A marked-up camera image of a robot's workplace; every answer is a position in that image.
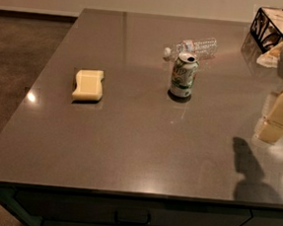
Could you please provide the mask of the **white napkins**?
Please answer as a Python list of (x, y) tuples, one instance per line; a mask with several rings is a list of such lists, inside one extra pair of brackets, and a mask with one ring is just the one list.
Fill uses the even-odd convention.
[(266, 50), (256, 62), (261, 66), (276, 68), (283, 47), (283, 10), (263, 8), (262, 11), (270, 22), (264, 33), (266, 38), (262, 40)]

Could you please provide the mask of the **dark cabinet drawer front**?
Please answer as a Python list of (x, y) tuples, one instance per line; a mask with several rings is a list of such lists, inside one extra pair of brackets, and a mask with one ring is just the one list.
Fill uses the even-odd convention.
[(246, 209), (82, 196), (20, 190), (16, 200), (30, 214), (57, 221), (113, 223), (136, 226), (241, 226)]

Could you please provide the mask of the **clear plastic water bottle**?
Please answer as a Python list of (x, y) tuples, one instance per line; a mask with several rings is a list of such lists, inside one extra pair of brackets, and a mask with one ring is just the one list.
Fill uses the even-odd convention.
[(167, 61), (174, 61), (181, 52), (187, 51), (194, 53), (198, 59), (204, 60), (213, 57), (217, 48), (218, 42), (214, 38), (185, 39), (164, 48), (163, 58)]

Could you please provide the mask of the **green white 7up can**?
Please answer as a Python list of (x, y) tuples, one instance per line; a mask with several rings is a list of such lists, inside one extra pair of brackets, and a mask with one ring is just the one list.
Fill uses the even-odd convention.
[(198, 68), (199, 63), (195, 54), (181, 52), (172, 69), (171, 93), (177, 98), (189, 97)]

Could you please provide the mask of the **yellow sponge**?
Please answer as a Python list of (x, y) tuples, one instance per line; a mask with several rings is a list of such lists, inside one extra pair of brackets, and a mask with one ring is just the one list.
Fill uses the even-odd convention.
[(76, 76), (77, 87), (72, 92), (72, 100), (75, 101), (99, 101), (103, 97), (104, 71), (80, 70)]

